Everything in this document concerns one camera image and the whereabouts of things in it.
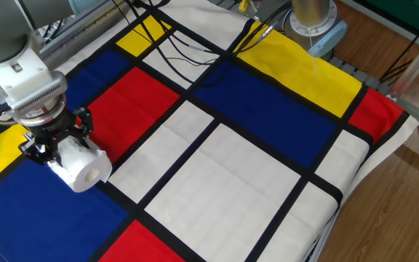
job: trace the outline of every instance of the blue plastic part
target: blue plastic part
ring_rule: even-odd
[[[69,4],[71,4],[72,11],[78,15],[80,12],[94,7],[95,5],[99,4],[100,0],[69,0]]]
[[[329,33],[319,40],[310,50],[308,54],[312,57],[321,57],[326,55],[332,48],[339,44],[340,40],[347,32],[347,23],[342,20]]]
[[[205,84],[215,82],[198,88],[195,96],[306,168],[336,128],[278,87],[236,65],[223,63]]]

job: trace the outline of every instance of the white rectangle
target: white rectangle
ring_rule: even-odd
[[[212,117],[186,101],[111,176],[109,181],[139,202],[210,124]]]
[[[145,209],[207,261],[244,261],[300,176],[220,125]]]
[[[196,41],[192,40],[190,37],[185,36],[180,32],[174,33],[176,37],[181,39],[187,44],[192,46],[207,49],[202,45],[198,44]],[[178,40],[174,39],[172,36],[164,41],[162,44],[159,45],[159,49],[164,53],[164,56],[168,59],[168,61],[174,66],[174,68],[184,75],[187,79],[194,82],[196,81],[203,72],[209,67],[209,65],[197,65],[191,61],[189,61],[186,57],[182,56],[175,48],[172,46],[172,43],[181,51],[185,56],[191,58],[192,60],[199,62],[199,63],[212,63],[218,58],[218,55],[211,54],[208,52],[199,51],[186,45],[180,43]],[[191,86],[190,82],[187,82],[181,76],[176,74],[167,63],[164,62],[163,57],[159,54],[158,50],[154,50],[151,52],[145,59],[143,60],[145,63],[149,64],[149,66],[155,68],[160,73],[167,76],[169,79],[173,80],[174,82],[178,83],[181,87],[187,89]]]
[[[315,173],[344,194],[369,149],[368,143],[343,130]]]
[[[332,196],[308,183],[258,262],[301,262],[337,209]]]

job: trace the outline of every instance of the blue rectangle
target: blue rectangle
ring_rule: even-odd
[[[0,182],[0,261],[86,261],[126,217],[98,189],[74,193],[25,161]]]
[[[195,96],[253,135],[309,167],[335,124],[243,69],[223,63]]]
[[[74,110],[117,76],[129,62],[111,50],[81,69],[68,82],[67,106]]]

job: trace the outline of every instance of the metal pole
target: metal pole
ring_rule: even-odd
[[[413,60],[413,63],[411,63],[408,66],[407,70],[400,77],[397,83],[394,85],[389,95],[392,98],[399,99],[408,90],[408,88],[410,87],[410,85],[416,79],[418,75],[419,75],[419,54]]]
[[[323,23],[329,16],[332,0],[292,0],[298,23],[310,28]]]

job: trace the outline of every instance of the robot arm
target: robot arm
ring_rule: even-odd
[[[85,138],[92,131],[92,119],[86,108],[73,113],[67,109],[67,81],[39,58],[40,38],[33,32],[99,1],[0,0],[0,116],[8,113],[30,130],[20,150],[40,164],[61,165],[57,145],[68,136],[89,148]]]

